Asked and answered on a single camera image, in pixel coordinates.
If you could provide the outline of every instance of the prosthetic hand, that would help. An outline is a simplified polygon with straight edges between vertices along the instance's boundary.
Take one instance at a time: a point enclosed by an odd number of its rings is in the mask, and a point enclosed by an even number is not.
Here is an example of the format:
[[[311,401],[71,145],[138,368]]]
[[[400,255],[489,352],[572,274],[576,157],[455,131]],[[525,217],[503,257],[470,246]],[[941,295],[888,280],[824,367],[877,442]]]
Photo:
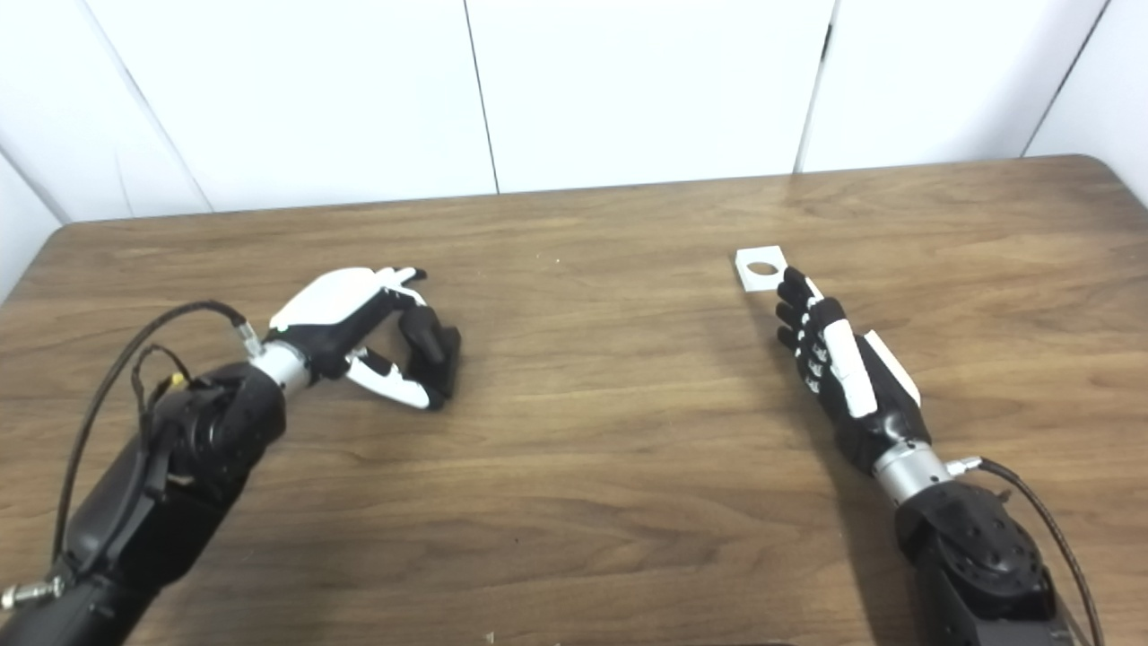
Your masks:
[[[954,481],[982,459],[946,466],[937,458],[913,380],[876,333],[853,333],[836,298],[793,267],[777,291],[778,340],[832,422],[838,449],[897,508],[928,644],[1071,645],[1032,538],[992,492]]]
[[[147,326],[113,365],[82,426],[61,496],[53,563],[40,583],[8,589],[16,613],[0,628],[3,646],[122,644],[160,591],[183,577],[242,493],[265,450],[286,429],[286,404],[320,380],[348,378],[382,397],[436,410],[453,391],[460,337],[443,328],[410,280],[413,267],[340,268],[298,291],[271,318],[261,343],[246,318],[215,301],[176,308]],[[144,403],[140,433],[121,452],[67,524],[71,476],[95,412],[132,355],[166,321],[208,309],[231,319],[248,361],[192,378],[180,369]],[[405,374],[365,348],[391,312],[411,347]]]
[[[356,266],[316,278],[271,317],[264,347],[271,357],[257,365],[305,374],[307,386],[346,376],[408,406],[442,408],[453,394],[461,337],[457,328],[443,328],[422,296],[406,286],[421,278],[426,272],[412,266]],[[402,311],[398,329],[411,349],[405,376],[362,345],[393,311]]]

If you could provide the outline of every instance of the white finger cover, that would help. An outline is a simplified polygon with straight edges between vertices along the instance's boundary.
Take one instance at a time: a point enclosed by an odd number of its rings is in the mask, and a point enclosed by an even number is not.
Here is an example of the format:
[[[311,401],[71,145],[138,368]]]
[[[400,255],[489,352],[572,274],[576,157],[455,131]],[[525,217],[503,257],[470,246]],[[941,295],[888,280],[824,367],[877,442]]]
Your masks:
[[[848,319],[830,322],[822,335],[832,359],[833,376],[840,382],[845,394],[850,417],[856,420],[876,413],[877,398],[872,392],[872,382],[869,381],[869,372],[864,368]]]
[[[917,384],[913,381],[913,378],[909,378],[908,371],[901,366],[901,363],[893,357],[893,353],[890,352],[885,342],[881,341],[881,337],[877,336],[877,330],[869,330],[869,334],[864,336],[864,341],[869,342],[869,347],[872,351],[877,353],[877,357],[885,364],[889,372],[892,373],[893,378],[895,378],[901,384],[905,392],[909,394],[909,397],[917,403],[917,408],[921,408],[921,391],[917,390]]]

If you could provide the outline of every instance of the black cable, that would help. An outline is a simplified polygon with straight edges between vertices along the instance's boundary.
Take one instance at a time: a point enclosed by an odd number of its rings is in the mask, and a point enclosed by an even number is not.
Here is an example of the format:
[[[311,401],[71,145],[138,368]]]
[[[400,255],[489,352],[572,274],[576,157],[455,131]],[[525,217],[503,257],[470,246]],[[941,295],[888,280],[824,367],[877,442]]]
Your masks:
[[[55,530],[52,536],[52,563],[55,563],[56,559],[60,558],[60,553],[63,551],[64,530],[67,529],[68,523],[68,508],[71,506],[72,489],[76,485],[76,473],[79,470],[79,462],[84,457],[84,447],[87,444],[88,436],[92,434],[92,425],[95,423],[95,417],[100,413],[100,407],[103,406],[103,400],[107,399],[113,384],[116,383],[116,379],[119,378],[121,373],[123,373],[127,361],[131,360],[132,356],[135,355],[135,351],[144,345],[144,342],[146,342],[148,337],[154,335],[160,328],[166,326],[172,319],[201,309],[207,309],[226,316],[231,320],[231,325],[235,328],[239,328],[247,322],[247,318],[245,318],[243,314],[235,308],[214,299],[189,302],[169,309],[148,322],[147,326],[137,333],[132,341],[127,342],[127,345],[124,347],[119,357],[116,358],[116,361],[113,363],[110,368],[108,368],[108,373],[103,376],[103,381],[100,382],[100,386],[95,389],[95,394],[92,396],[92,402],[87,406],[87,412],[84,414],[84,420],[80,422],[79,430],[76,433],[76,442],[72,444],[71,454],[68,458],[68,466],[64,470],[64,482],[60,490],[60,504],[56,507]]]
[[[980,459],[980,465],[977,467],[982,472],[988,472],[994,476],[1004,480],[1010,485],[1015,487],[1029,503],[1037,509],[1040,514],[1040,519],[1045,521],[1048,527],[1049,534],[1053,535],[1053,540],[1056,542],[1056,547],[1060,548],[1061,555],[1064,557],[1064,561],[1069,565],[1069,570],[1072,573],[1072,578],[1076,581],[1077,590],[1080,591],[1080,600],[1084,602],[1084,613],[1088,616],[1088,625],[1092,629],[1092,646],[1104,646],[1104,633],[1100,628],[1100,615],[1096,613],[1096,602],[1092,598],[1092,591],[1088,590],[1088,582],[1084,578],[1084,570],[1080,569],[1080,563],[1077,562],[1076,557],[1072,554],[1072,550],[1069,547],[1069,540],[1064,537],[1064,532],[1061,531],[1060,526],[1053,520],[1053,513],[1045,507],[1045,504],[1040,501],[1037,497],[1037,492],[1021,480],[1021,476],[1013,473],[1008,467],[999,462],[993,462],[987,458]]]
[[[184,378],[185,382],[192,381],[192,373],[187,369],[187,366],[166,348],[160,344],[152,344],[146,349],[141,350],[135,357],[135,366],[132,366],[132,392],[135,394],[135,411],[140,415],[144,415],[144,410],[146,408],[144,400],[144,381],[140,379],[140,369],[144,367],[144,360],[148,358],[154,352],[162,352],[168,356],[168,359],[176,365],[176,369],[179,371],[180,376]]]
[[[147,467],[148,462],[152,460],[152,417],[155,414],[155,404],[160,400],[160,397],[166,392],[168,388],[171,386],[171,380],[166,380],[156,387],[155,391],[145,400],[144,397],[144,382],[140,379],[140,369],[144,367],[144,361],[154,352],[162,352],[171,359],[171,363],[176,365],[179,374],[185,381],[192,381],[192,374],[187,369],[187,366],[166,348],[152,344],[145,348],[138,356],[135,356],[135,365],[132,366],[132,391],[135,394],[135,408],[139,412],[139,434],[135,441],[135,462],[132,465],[132,473],[127,480],[127,491],[124,497],[119,500],[119,506],[116,508],[116,514],[113,516],[111,523],[108,524],[108,529],[104,530],[103,536],[100,537],[100,542],[96,543],[95,550],[88,554],[87,559],[80,565],[79,569],[76,570],[76,579],[82,579],[100,563],[103,555],[108,553],[108,548],[119,536],[119,532],[124,530],[127,526],[127,521],[131,520],[131,513],[135,509],[139,504],[140,497],[144,496],[144,485],[147,482]]]

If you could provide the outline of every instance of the wood grain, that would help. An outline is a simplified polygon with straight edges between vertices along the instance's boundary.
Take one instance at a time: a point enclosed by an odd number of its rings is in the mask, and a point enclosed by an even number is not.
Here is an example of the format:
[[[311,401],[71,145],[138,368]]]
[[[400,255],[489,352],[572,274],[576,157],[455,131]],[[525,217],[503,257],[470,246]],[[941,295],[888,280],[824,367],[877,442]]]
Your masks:
[[[1110,643],[1148,641],[1148,219],[1086,157],[67,226],[0,308],[0,573],[42,574],[75,427],[145,320],[211,296],[264,326],[323,271],[414,264],[463,330],[457,398],[304,394],[134,644],[917,644],[891,511],[735,277],[767,243],[881,332],[943,458],[1045,497]],[[238,357],[205,314],[160,338]]]

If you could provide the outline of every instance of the white plastic piece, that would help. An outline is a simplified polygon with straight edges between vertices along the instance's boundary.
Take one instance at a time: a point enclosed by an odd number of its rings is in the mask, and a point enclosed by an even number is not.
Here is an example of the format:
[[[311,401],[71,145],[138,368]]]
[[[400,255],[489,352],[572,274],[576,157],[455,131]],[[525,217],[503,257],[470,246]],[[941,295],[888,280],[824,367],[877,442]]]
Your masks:
[[[909,394],[909,397],[917,403],[917,408],[921,408],[921,391],[917,389],[917,384],[913,381],[913,378],[909,378],[908,371],[901,366],[901,363],[893,357],[893,353],[890,352],[885,342],[881,341],[881,337],[877,336],[877,332],[869,330],[869,334],[864,336],[864,341],[869,342],[869,347],[872,348],[872,351],[876,352],[877,357],[885,363],[889,372],[893,374],[893,378],[895,378],[898,382],[900,382],[905,392]]]
[[[847,318],[833,320],[822,333],[825,348],[832,358],[833,376],[841,384],[845,404],[850,417],[854,420],[864,418],[877,411],[877,397],[872,392],[872,382],[866,371],[861,351],[858,350],[853,328]]]
[[[418,382],[404,380],[403,373],[397,366],[391,366],[389,373],[380,375],[367,368],[359,358],[354,357],[351,358],[351,368],[347,372],[347,379],[373,394],[400,404],[421,410],[430,406],[430,397],[426,389]]]
[[[762,275],[750,268],[751,264],[759,262],[771,265],[777,268],[777,272]],[[781,285],[782,280],[784,280],[785,267],[789,266],[785,263],[785,255],[782,254],[782,248],[778,246],[738,249],[737,254],[734,255],[734,265],[737,267],[737,274],[742,277],[742,286],[746,291],[770,291],[776,289],[777,285]]]
[[[271,317],[271,327],[285,330],[290,326],[334,326],[341,322],[379,289],[406,294],[418,304],[426,304],[422,296],[403,287],[404,280],[414,277],[413,267],[395,270],[390,266],[374,271],[367,266],[336,268],[319,275]]]

